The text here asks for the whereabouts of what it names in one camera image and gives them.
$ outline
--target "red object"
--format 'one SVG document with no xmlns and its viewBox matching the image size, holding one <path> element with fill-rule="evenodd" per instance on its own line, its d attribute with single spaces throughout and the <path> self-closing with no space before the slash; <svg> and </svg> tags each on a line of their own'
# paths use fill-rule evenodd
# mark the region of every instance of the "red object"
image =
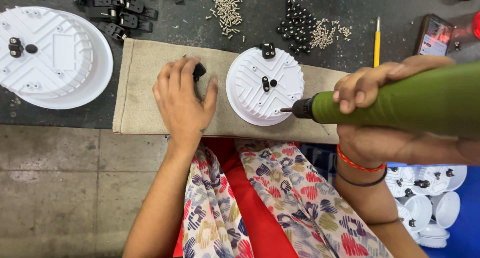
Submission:
<svg viewBox="0 0 480 258">
<path fill-rule="evenodd" d="M 359 170 L 362 170 L 362 171 L 367 171 L 367 172 L 376 172 L 378 170 L 381 170 L 381 169 L 384 169 L 385 167 L 387 167 L 387 163 L 382 163 L 380 166 L 378 166 L 377 168 L 364 168 L 364 167 L 361 167 L 360 165 L 356 164 L 356 163 L 353 163 L 349 158 L 347 158 L 345 155 L 343 155 L 343 153 L 340 151 L 340 144 L 338 144 L 336 146 L 336 152 L 338 153 L 338 155 L 340 156 L 340 158 L 345 162 L 347 163 L 348 165 L 350 166 L 353 166 Z"/>
<path fill-rule="evenodd" d="M 473 17 L 472 30 L 473 34 L 480 39 L 480 12 L 477 12 L 477 14 Z"/>
<path fill-rule="evenodd" d="M 254 256 L 297 258 L 298 255 L 282 227 L 248 181 L 233 138 L 202 138 L 201 141 L 213 151 L 230 183 Z M 182 240 L 183 233 L 180 231 L 173 257 L 183 256 Z"/>
</svg>

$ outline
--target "black rubber plug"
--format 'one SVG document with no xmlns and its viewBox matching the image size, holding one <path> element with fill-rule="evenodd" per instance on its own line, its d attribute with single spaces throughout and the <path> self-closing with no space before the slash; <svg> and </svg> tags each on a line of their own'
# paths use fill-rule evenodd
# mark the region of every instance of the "black rubber plug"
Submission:
<svg viewBox="0 0 480 258">
<path fill-rule="evenodd" d="M 30 54 L 34 54 L 38 51 L 39 49 L 34 45 L 34 44 L 28 44 L 25 47 L 25 51 L 27 51 Z"/>
</svg>

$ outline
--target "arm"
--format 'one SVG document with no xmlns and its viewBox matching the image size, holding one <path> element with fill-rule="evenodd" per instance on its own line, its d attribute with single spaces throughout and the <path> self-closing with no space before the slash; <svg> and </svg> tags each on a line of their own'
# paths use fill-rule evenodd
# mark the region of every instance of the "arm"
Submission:
<svg viewBox="0 0 480 258">
<path fill-rule="evenodd" d="M 339 80 L 333 101 L 340 104 L 342 113 L 349 114 L 357 107 L 370 106 L 378 88 L 385 83 L 452 64 L 454 61 L 447 57 L 422 55 L 407 58 L 401 64 L 389 62 L 376 68 L 362 68 Z M 375 168 L 383 162 L 480 163 L 480 142 L 475 140 L 370 126 L 338 125 L 337 132 L 341 151 L 365 168 Z M 361 171 L 341 159 L 337 168 L 345 178 L 358 184 L 375 182 L 384 173 Z M 395 200 L 385 181 L 372 187 L 357 187 L 337 177 L 335 188 L 394 257 L 427 257 L 398 220 Z"/>
<path fill-rule="evenodd" d="M 346 156 L 348 154 L 351 161 L 363 167 L 375 168 L 381 164 L 381 162 L 362 163 L 358 158 L 355 159 L 355 156 L 352 156 L 348 150 L 344 148 L 341 150 Z M 337 169 L 348 180 L 359 184 L 375 182 L 384 173 L 384 170 L 364 172 L 349 166 L 342 159 L 338 159 Z M 338 176 L 335 181 L 335 189 L 381 240 L 393 257 L 428 258 L 400 222 L 395 199 L 385 181 L 371 187 L 357 187 Z"/>
<path fill-rule="evenodd" d="M 205 100 L 194 93 L 192 73 L 199 58 L 168 63 L 153 94 L 170 132 L 165 158 L 130 230 L 123 257 L 172 257 L 183 217 L 190 163 L 217 103 L 217 79 L 210 80 Z"/>
</svg>

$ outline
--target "fingers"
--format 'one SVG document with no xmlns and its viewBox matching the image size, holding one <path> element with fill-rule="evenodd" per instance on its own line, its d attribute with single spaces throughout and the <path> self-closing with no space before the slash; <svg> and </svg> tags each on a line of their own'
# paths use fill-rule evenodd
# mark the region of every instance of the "fingers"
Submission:
<svg viewBox="0 0 480 258">
<path fill-rule="evenodd" d="M 185 64 L 189 61 L 190 58 L 185 57 L 174 63 L 170 70 L 170 81 L 168 84 L 168 91 L 170 93 L 175 93 L 180 91 L 180 83 L 182 77 L 182 69 Z"/>
<path fill-rule="evenodd" d="M 208 82 L 207 93 L 203 100 L 203 110 L 206 111 L 211 117 L 215 114 L 217 108 L 217 95 L 219 93 L 219 81 L 216 77 L 212 77 Z"/>
<path fill-rule="evenodd" d="M 334 97 L 338 97 L 342 113 L 350 114 L 355 110 L 355 85 L 357 80 L 370 70 L 372 68 L 361 68 L 357 72 L 346 76 L 346 80 L 341 84 L 337 83 L 338 86 L 335 86 L 337 89 L 333 94 Z"/>
<path fill-rule="evenodd" d="M 387 73 L 387 78 L 400 80 L 416 73 L 454 65 L 455 60 L 446 56 L 416 55 L 406 58 L 400 65 Z"/>
<path fill-rule="evenodd" d="M 171 68 L 175 62 L 169 62 L 167 63 L 160 71 L 158 76 L 156 77 L 157 83 L 153 86 L 153 88 L 158 87 L 159 94 L 160 95 L 166 95 L 166 93 L 169 91 L 169 77 L 170 77 L 170 71 Z"/>
<path fill-rule="evenodd" d="M 375 68 L 361 68 L 340 79 L 335 85 L 333 101 L 340 103 L 340 111 L 352 113 L 356 107 L 372 105 L 378 89 L 389 81 L 402 80 L 418 72 L 455 64 L 446 56 L 418 55 L 405 59 L 401 64 L 383 63 Z"/>
<path fill-rule="evenodd" d="M 394 62 L 386 62 L 363 74 L 355 85 L 355 97 L 352 100 L 353 105 L 365 108 L 375 102 L 378 95 L 378 88 L 383 86 L 388 80 L 386 78 L 387 73 L 398 65 L 398 63 Z"/>
<path fill-rule="evenodd" d="M 194 92 L 194 70 L 195 66 L 200 62 L 199 57 L 191 57 L 181 70 L 180 90 L 183 92 Z"/>
</svg>

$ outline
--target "red fabric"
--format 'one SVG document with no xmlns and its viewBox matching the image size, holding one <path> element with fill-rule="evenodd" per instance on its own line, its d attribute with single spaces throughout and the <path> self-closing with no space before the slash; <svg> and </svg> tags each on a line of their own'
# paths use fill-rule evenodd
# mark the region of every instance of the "red fabric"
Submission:
<svg viewBox="0 0 480 258">
<path fill-rule="evenodd" d="M 280 224 L 268 211 L 245 175 L 233 138 L 202 138 L 218 159 L 237 200 L 256 258 L 298 257 Z M 183 233 L 180 230 L 173 257 L 182 257 Z"/>
</svg>

